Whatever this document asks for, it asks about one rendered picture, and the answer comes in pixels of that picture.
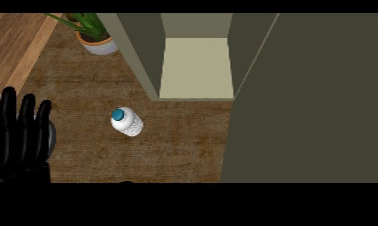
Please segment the dark grey cabinet door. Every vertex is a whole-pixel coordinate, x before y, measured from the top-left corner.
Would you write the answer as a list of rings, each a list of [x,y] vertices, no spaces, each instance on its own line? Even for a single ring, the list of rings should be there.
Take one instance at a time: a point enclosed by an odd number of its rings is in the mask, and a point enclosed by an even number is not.
[[[232,111],[225,182],[378,182],[378,14],[284,14]]]

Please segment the white water bottle blue cap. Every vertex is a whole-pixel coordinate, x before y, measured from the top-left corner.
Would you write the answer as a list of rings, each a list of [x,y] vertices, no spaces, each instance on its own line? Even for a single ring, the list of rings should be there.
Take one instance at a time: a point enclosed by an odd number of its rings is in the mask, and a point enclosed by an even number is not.
[[[112,111],[111,125],[129,137],[137,136],[143,130],[143,121],[129,107],[120,107]]]

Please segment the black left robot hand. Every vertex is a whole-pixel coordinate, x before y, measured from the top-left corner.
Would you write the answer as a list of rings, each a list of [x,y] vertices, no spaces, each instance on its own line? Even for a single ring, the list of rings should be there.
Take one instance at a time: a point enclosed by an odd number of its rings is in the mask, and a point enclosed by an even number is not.
[[[50,121],[52,102],[36,106],[27,94],[16,109],[16,90],[6,87],[0,96],[0,183],[49,184],[56,134]]]

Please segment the green plant in white pot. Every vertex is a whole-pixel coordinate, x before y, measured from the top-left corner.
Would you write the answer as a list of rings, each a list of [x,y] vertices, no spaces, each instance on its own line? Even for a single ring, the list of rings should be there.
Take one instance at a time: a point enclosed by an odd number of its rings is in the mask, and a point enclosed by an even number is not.
[[[104,56],[118,51],[111,34],[95,13],[73,13],[75,21],[70,21],[52,13],[47,13],[47,16],[73,28],[78,42],[93,55]]]

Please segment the olive green open cabinet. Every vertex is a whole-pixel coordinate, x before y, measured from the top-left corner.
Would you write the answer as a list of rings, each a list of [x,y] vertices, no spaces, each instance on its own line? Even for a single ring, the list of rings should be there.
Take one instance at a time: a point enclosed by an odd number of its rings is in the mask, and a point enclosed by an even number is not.
[[[276,13],[102,13],[124,60],[154,101],[232,101]]]

